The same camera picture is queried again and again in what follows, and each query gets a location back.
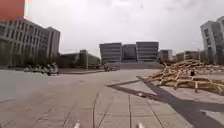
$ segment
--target white sky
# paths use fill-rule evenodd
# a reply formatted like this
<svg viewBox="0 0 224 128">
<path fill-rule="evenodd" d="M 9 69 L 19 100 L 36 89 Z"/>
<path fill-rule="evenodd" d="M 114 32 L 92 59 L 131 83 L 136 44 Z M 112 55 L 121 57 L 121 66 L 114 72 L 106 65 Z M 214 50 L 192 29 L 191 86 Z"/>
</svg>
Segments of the white sky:
<svg viewBox="0 0 224 128">
<path fill-rule="evenodd" d="M 224 16 L 224 0 L 29 0 L 26 16 L 61 32 L 60 52 L 99 44 L 159 41 L 160 49 L 203 49 L 200 25 Z"/>
</svg>

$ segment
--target window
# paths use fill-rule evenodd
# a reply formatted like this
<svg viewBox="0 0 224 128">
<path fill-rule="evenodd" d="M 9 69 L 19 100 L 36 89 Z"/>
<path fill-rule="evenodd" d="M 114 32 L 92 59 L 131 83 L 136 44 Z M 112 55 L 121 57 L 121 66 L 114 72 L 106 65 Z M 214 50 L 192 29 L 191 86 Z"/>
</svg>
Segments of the window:
<svg viewBox="0 0 224 128">
<path fill-rule="evenodd" d="M 11 34 L 11 39 L 14 38 L 14 34 L 15 34 L 15 31 L 13 30 L 13 31 L 12 31 L 12 34 Z"/>
<path fill-rule="evenodd" d="M 210 38 L 207 38 L 206 41 L 207 41 L 207 44 L 208 44 L 208 45 L 211 45 L 211 40 L 210 40 Z"/>
<path fill-rule="evenodd" d="M 26 42 L 28 43 L 28 41 L 29 41 L 29 36 L 26 37 Z"/>
<path fill-rule="evenodd" d="M 16 40 L 18 39 L 18 34 L 19 34 L 19 32 L 18 32 L 18 31 L 16 31 Z"/>
<path fill-rule="evenodd" d="M 24 30 L 24 22 L 22 22 L 22 31 Z"/>
<path fill-rule="evenodd" d="M 36 42 L 36 38 L 34 37 L 34 38 L 33 38 L 33 44 L 35 44 L 35 42 Z"/>
<path fill-rule="evenodd" d="M 204 30 L 204 33 L 205 33 L 205 36 L 206 36 L 206 37 L 208 37 L 208 36 L 209 36 L 208 29 L 205 29 L 205 30 Z"/>
<path fill-rule="evenodd" d="M 20 32 L 19 33 L 19 41 L 21 41 L 22 40 L 22 33 Z"/>
<path fill-rule="evenodd" d="M 16 43 L 14 43 L 14 45 L 13 45 L 13 53 L 14 54 L 16 53 L 16 47 L 17 47 L 17 45 L 16 45 Z"/>
<path fill-rule="evenodd" d="M 24 46 L 22 45 L 21 46 L 21 53 L 23 53 L 23 50 L 24 50 Z"/>
<path fill-rule="evenodd" d="M 26 35 L 24 34 L 24 35 L 23 35 L 23 42 L 25 42 L 25 37 L 26 37 Z"/>
<path fill-rule="evenodd" d="M 19 53 L 19 49 L 20 49 L 20 44 L 17 44 L 17 53 Z"/>
<path fill-rule="evenodd" d="M 34 54 L 34 47 L 32 47 L 32 50 L 31 50 L 31 52 Z"/>
<path fill-rule="evenodd" d="M 10 29 L 7 29 L 6 37 L 9 37 Z"/>
</svg>

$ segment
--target paving tile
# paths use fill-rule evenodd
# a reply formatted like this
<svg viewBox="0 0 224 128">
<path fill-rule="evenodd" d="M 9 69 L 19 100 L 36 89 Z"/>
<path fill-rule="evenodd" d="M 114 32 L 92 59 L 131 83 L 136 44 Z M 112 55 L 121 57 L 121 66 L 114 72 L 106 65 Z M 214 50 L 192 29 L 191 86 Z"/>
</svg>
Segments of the paving tile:
<svg viewBox="0 0 224 128">
<path fill-rule="evenodd" d="M 176 115 L 158 116 L 158 119 L 164 128 L 192 128 L 191 125 L 178 120 Z"/>
<path fill-rule="evenodd" d="M 33 128 L 62 128 L 63 121 L 40 120 Z"/>
<path fill-rule="evenodd" d="M 0 124 L 2 126 L 5 126 L 6 124 L 10 123 L 15 117 L 16 114 L 10 111 L 0 113 Z"/>
<path fill-rule="evenodd" d="M 67 121 L 65 122 L 64 127 L 69 128 L 80 122 L 81 127 L 83 128 L 92 128 L 93 127 L 93 109 L 80 109 L 74 108 L 70 115 L 68 116 Z"/>
<path fill-rule="evenodd" d="M 157 116 L 176 114 L 176 111 L 171 106 L 169 106 L 168 104 L 151 105 L 151 106 L 152 106 L 152 109 Z"/>
<path fill-rule="evenodd" d="M 144 98 L 130 98 L 131 106 L 148 106 L 148 101 Z"/>
<path fill-rule="evenodd" d="M 154 113 L 152 112 L 149 106 L 131 106 L 131 116 L 141 116 L 141 117 L 149 117 L 153 116 Z"/>
<path fill-rule="evenodd" d="M 156 117 L 132 117 L 132 128 L 141 122 L 146 128 L 162 128 Z"/>
<path fill-rule="evenodd" d="M 130 117 L 106 115 L 99 128 L 129 128 Z"/>
<path fill-rule="evenodd" d="M 150 99 L 147 99 L 148 103 L 150 105 L 163 105 L 165 103 L 161 102 L 161 101 L 156 101 L 156 100 L 150 100 Z"/>
<path fill-rule="evenodd" d="M 39 119 L 21 115 L 20 118 L 14 119 L 5 128 L 31 128 Z"/>
<path fill-rule="evenodd" d="M 108 110 L 108 115 L 113 116 L 130 116 L 128 105 L 111 105 Z"/>
<path fill-rule="evenodd" d="M 102 123 L 101 121 L 102 121 L 102 119 L 104 118 L 104 115 L 98 115 L 98 114 L 95 114 L 95 116 L 94 116 L 94 120 L 95 120 L 95 128 L 98 128 L 99 127 L 99 125 L 100 125 L 100 123 Z"/>
<path fill-rule="evenodd" d="M 125 95 L 123 96 L 114 96 L 113 103 L 112 104 L 117 104 L 117 105 L 129 105 L 129 100 L 128 96 Z"/>
<path fill-rule="evenodd" d="M 71 108 L 68 107 L 54 107 L 47 114 L 45 114 L 43 120 L 62 120 L 64 121 Z"/>
<path fill-rule="evenodd" d="M 112 104 L 112 102 L 113 102 L 112 97 L 98 98 L 96 105 L 95 105 L 95 113 L 105 114 L 108 107 Z"/>
</svg>

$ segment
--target gray pavement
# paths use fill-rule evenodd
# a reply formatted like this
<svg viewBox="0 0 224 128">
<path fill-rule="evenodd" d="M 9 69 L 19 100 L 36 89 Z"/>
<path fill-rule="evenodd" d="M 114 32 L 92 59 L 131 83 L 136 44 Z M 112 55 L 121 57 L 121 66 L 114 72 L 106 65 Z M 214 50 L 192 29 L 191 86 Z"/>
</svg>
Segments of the gray pavement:
<svg viewBox="0 0 224 128">
<path fill-rule="evenodd" d="M 223 96 L 157 88 L 142 79 L 157 71 L 50 77 L 0 71 L 0 98 L 5 101 L 0 102 L 0 124 L 3 128 L 73 128 L 77 122 L 82 128 L 134 128 L 138 122 L 146 128 L 224 127 Z M 146 97 L 136 96 L 139 92 Z"/>
</svg>

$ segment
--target building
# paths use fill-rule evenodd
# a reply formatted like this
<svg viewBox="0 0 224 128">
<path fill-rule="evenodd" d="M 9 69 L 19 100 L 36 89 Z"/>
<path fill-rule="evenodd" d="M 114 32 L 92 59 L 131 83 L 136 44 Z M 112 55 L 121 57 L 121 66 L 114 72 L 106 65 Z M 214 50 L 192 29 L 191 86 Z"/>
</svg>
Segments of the building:
<svg viewBox="0 0 224 128">
<path fill-rule="evenodd" d="M 61 54 L 58 64 L 61 68 L 92 68 L 100 66 L 100 59 L 87 50 L 81 50 L 79 53 Z"/>
<path fill-rule="evenodd" d="M 103 63 L 121 62 L 122 44 L 121 43 L 100 44 L 100 53 Z"/>
<path fill-rule="evenodd" d="M 200 60 L 205 61 L 205 55 L 204 51 L 184 51 L 181 53 L 176 54 L 177 61 L 183 61 L 183 60 Z"/>
<path fill-rule="evenodd" d="M 59 51 L 60 32 L 52 27 L 49 27 L 46 30 L 49 33 L 47 56 L 54 59 L 57 57 Z"/>
<path fill-rule="evenodd" d="M 60 32 L 27 19 L 0 22 L 0 65 L 46 63 L 57 56 Z"/>
<path fill-rule="evenodd" d="M 0 0 L 0 20 L 24 17 L 25 0 Z"/>
<path fill-rule="evenodd" d="M 159 59 L 161 61 L 173 61 L 173 51 L 172 50 L 160 50 Z"/>
<path fill-rule="evenodd" d="M 103 63 L 155 62 L 158 59 L 158 42 L 136 42 L 136 44 L 100 44 Z"/>
<path fill-rule="evenodd" d="M 224 17 L 201 26 L 208 63 L 224 64 Z"/>
<path fill-rule="evenodd" d="M 125 44 L 122 46 L 122 61 L 123 62 L 137 61 L 136 44 Z"/>
<path fill-rule="evenodd" d="M 158 59 L 158 42 L 137 42 L 137 59 L 143 62 L 155 62 Z"/>
</svg>

